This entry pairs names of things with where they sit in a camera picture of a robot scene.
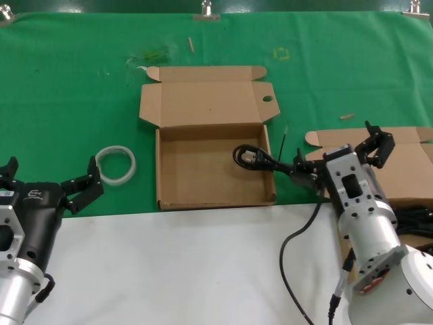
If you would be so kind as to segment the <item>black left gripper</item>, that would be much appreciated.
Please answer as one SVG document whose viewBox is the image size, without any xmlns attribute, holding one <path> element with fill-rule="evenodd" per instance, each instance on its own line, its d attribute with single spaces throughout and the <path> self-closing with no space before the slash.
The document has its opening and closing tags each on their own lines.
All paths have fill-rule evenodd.
<svg viewBox="0 0 433 325">
<path fill-rule="evenodd" d="M 13 207 L 24 231 L 17 257 L 46 272 L 64 211 L 77 214 L 104 193 L 100 170 L 92 156 L 86 175 L 61 184 L 23 183 L 15 180 L 18 166 L 17 158 L 12 156 L 1 167 L 1 189 L 13 192 L 10 198 L 2 196 L 1 204 Z"/>
</svg>

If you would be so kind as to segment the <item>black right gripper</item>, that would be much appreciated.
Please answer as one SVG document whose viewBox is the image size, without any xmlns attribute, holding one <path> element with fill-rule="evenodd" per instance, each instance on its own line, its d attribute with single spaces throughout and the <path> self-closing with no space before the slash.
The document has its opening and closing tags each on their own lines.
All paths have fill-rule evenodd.
<svg viewBox="0 0 433 325">
<path fill-rule="evenodd" d="M 355 147 L 355 152 L 361 165 L 381 169 L 392 153 L 395 142 L 391 133 L 381 130 L 379 126 L 365 121 L 369 137 Z M 322 190 L 322 197 L 330 200 L 332 192 L 332 177 L 325 169 L 325 161 L 307 160 L 298 148 L 293 159 L 292 181 L 299 186 L 313 190 Z"/>
</svg>

